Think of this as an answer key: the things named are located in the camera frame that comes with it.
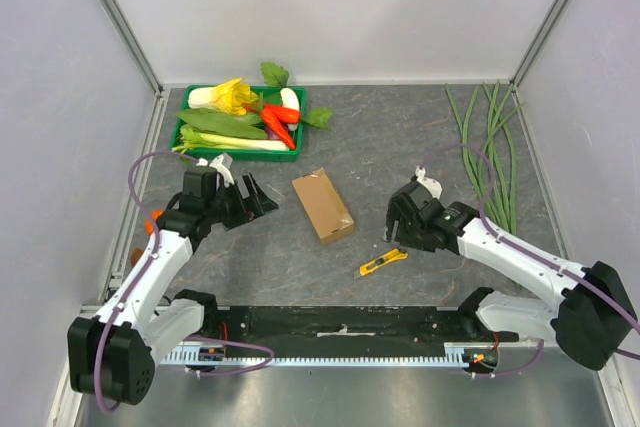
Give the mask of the yellow utility knife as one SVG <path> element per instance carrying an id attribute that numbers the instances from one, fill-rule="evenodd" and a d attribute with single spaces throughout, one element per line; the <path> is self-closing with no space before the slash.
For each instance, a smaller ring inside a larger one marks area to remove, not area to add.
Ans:
<path id="1" fill-rule="evenodd" d="M 358 267 L 353 273 L 353 278 L 359 279 L 361 277 L 368 276 L 392 262 L 402 261 L 407 257 L 408 253 L 405 250 L 394 248 L 387 253 Z"/>

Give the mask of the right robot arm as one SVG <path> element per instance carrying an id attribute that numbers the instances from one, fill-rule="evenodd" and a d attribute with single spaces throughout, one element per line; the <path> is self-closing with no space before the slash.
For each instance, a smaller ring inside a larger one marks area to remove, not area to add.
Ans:
<path id="1" fill-rule="evenodd" d="M 271 348 L 277 359 L 314 362 L 444 363 L 450 349 L 484 343 L 486 354 L 457 357 L 484 374 L 495 370 L 501 344 L 533 340 L 555 344 L 598 371 L 639 326 L 613 267 L 557 257 L 505 232 L 482 209 L 444 205 L 422 171 L 391 196 L 385 237 L 405 252 L 443 250 L 484 264 L 522 285 L 526 295 L 479 287 L 452 309 L 253 307 L 245 337 Z"/>

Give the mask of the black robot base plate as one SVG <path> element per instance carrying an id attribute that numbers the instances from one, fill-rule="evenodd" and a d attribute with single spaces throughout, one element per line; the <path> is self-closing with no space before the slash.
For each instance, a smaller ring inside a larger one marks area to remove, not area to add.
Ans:
<path id="1" fill-rule="evenodd" d="M 435 353 L 446 343 L 518 340 L 513 332 L 492 333 L 468 310 L 427 306 L 220 307 L 195 334 L 278 353 Z"/>

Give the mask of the brown cardboard express box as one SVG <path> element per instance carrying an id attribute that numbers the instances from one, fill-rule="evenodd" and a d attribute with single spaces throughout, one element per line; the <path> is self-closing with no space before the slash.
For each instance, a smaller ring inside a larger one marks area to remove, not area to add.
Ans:
<path id="1" fill-rule="evenodd" d="M 355 231 L 355 221 L 324 168 L 295 178 L 292 186 L 322 245 Z"/>

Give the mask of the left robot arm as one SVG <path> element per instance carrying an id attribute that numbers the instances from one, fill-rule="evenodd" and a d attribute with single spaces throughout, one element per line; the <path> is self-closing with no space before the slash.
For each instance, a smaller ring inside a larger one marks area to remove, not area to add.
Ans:
<path id="1" fill-rule="evenodd" d="M 225 230 L 277 209 L 250 173 L 233 180 L 225 167 L 188 168 L 180 192 L 155 217 L 147 247 L 116 293 L 67 332 L 73 391 L 92 394 L 107 411 L 146 396 L 157 364 L 185 338 L 208 340 L 219 329 L 215 298 L 188 291 L 166 311 L 156 307 L 214 225 Z"/>

